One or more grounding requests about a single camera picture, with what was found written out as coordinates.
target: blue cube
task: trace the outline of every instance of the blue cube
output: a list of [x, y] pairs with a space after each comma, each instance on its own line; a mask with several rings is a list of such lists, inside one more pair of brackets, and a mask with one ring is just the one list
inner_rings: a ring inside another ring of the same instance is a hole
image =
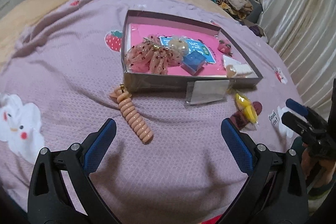
[[193, 51], [183, 58], [181, 68], [189, 72], [191, 75], [195, 75], [205, 64], [206, 59], [207, 58], [203, 54]]

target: peach spiral hair tie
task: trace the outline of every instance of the peach spiral hair tie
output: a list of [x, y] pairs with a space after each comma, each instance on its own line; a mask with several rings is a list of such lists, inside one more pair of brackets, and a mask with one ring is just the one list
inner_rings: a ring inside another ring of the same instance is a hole
[[140, 140], [142, 140], [143, 143], [146, 143], [153, 138], [153, 131], [149, 128], [145, 120], [138, 113], [137, 109], [133, 105], [131, 96], [132, 94], [126, 90], [123, 84], [115, 88], [114, 91], [110, 93], [110, 97], [117, 99], [119, 104], [118, 108], [120, 109], [120, 112], [125, 117], [128, 124], [138, 135]]

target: metal screw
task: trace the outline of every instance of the metal screw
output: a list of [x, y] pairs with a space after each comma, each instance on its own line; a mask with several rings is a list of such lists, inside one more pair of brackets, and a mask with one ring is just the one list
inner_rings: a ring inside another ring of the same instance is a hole
[[42, 149], [40, 150], [40, 153], [41, 153], [42, 155], [46, 154], [47, 152], [48, 152], [48, 148], [42, 148]]
[[79, 143], [74, 143], [74, 144], [71, 146], [71, 150], [76, 151], [76, 150], [79, 149], [79, 147], [80, 147]]
[[265, 151], [266, 150], [266, 146], [264, 146], [263, 144], [258, 144], [257, 146], [259, 151]]
[[295, 156], [295, 155], [296, 155], [296, 152], [295, 152], [294, 149], [290, 149], [288, 152], [289, 152], [292, 156]]

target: gift box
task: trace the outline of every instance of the gift box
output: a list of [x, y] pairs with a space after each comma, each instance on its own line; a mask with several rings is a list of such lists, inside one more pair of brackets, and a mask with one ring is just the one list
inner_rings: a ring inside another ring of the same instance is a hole
[[[187, 55], [184, 63], [189, 68], [184, 64], [168, 67], [165, 75], [151, 74], [149, 71], [136, 72], [125, 60], [127, 51], [142, 43], [149, 35], [157, 36], [162, 47], [166, 48], [173, 36], [184, 37], [189, 45], [189, 57], [198, 56], [200, 62], [205, 60], [206, 63], [197, 72], [190, 70], [193, 64]], [[223, 54], [219, 51], [220, 43], [229, 43], [231, 57], [241, 64], [248, 64], [252, 73], [244, 77], [228, 78], [223, 67]], [[186, 91], [188, 82], [198, 80], [228, 80], [233, 88], [252, 88], [263, 78], [247, 54], [221, 27], [189, 18], [139, 10], [127, 12], [123, 27], [121, 62], [124, 84], [130, 92]]]

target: pink bedsheet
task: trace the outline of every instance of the pink bedsheet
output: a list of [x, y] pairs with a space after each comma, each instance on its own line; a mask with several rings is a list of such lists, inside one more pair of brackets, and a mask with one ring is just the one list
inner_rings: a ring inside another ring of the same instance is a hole
[[[198, 223], [223, 213], [244, 184], [246, 175], [220, 131], [222, 120], [236, 111], [233, 98], [185, 108], [183, 93], [134, 95], [155, 134], [143, 145], [108, 97], [123, 73], [120, 52], [106, 45], [105, 35], [122, 30], [128, 9], [220, 25], [264, 76], [247, 93], [263, 106], [259, 128], [249, 135], [270, 150], [290, 147], [295, 136], [276, 133], [268, 115], [300, 97], [280, 57], [247, 27], [177, 0], [70, 0], [24, 31], [0, 74], [0, 178], [25, 210], [35, 151], [82, 142], [109, 117], [117, 135], [90, 178], [124, 224]], [[75, 196], [71, 188], [69, 193]]]

